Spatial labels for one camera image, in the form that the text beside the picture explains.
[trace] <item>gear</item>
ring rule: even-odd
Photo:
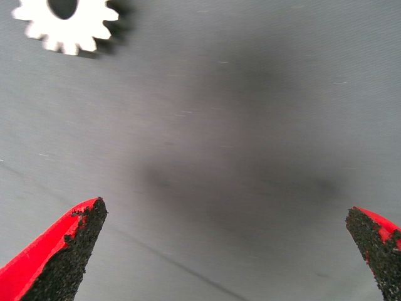
[[[43,40],[47,50],[77,55],[79,49],[95,51],[93,38],[111,37],[103,21],[118,20],[118,13],[106,6],[108,0],[78,0],[75,13],[68,19],[57,17],[48,0],[20,0],[21,6],[12,11],[15,19],[30,21],[25,34]]]

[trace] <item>gray table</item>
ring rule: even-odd
[[[353,205],[401,223],[401,2],[133,1],[98,59],[0,8],[0,265],[110,212],[76,300],[380,300]]]

